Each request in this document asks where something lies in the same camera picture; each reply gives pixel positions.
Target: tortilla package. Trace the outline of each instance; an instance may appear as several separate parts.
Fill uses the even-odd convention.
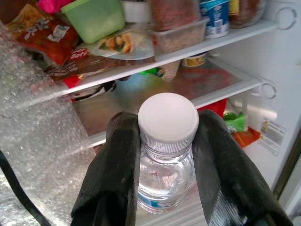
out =
[[[153,57],[151,36],[146,31],[135,30],[132,27],[132,24],[127,24],[121,31],[86,46],[94,55],[119,60],[142,60]]]
[[[57,18],[42,13],[31,0],[4,0],[0,20],[28,51],[41,53],[48,65],[62,66],[78,42],[76,31]],[[13,8],[13,20],[7,10]]]

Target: red box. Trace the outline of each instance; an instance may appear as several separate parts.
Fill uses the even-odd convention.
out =
[[[213,104],[198,108],[198,112],[202,110],[211,110],[217,113],[219,116],[223,117],[226,108],[226,103],[227,103],[227,99],[223,99]]]

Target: plastic food container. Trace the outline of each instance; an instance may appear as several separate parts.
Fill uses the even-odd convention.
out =
[[[199,0],[148,0],[152,29],[167,31],[200,20]]]
[[[76,0],[61,10],[87,44],[94,43],[125,25],[120,0]]]
[[[257,23],[266,5],[267,0],[230,0],[230,27],[243,28]]]
[[[207,52],[197,54],[181,61],[181,64],[185,67],[197,67],[206,62]]]
[[[171,53],[189,46],[201,43],[204,40],[205,27],[208,18],[179,27],[166,32],[153,32],[155,44],[158,44],[164,53]]]
[[[151,21],[150,6],[146,2],[121,1],[124,16],[128,23],[149,23]]]

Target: plastic bottle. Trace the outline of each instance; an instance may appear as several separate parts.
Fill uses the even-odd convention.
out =
[[[198,112],[185,97],[161,93],[142,104],[138,124],[142,141],[138,203],[151,213],[173,210],[196,183],[191,143]]]

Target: orange package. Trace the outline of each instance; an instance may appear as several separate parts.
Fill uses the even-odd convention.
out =
[[[48,65],[63,65],[78,41],[71,26],[43,14],[30,3],[6,27],[26,50],[41,53]]]
[[[260,132],[249,127],[248,131],[232,133],[232,137],[241,148],[244,148],[258,140],[260,138]]]

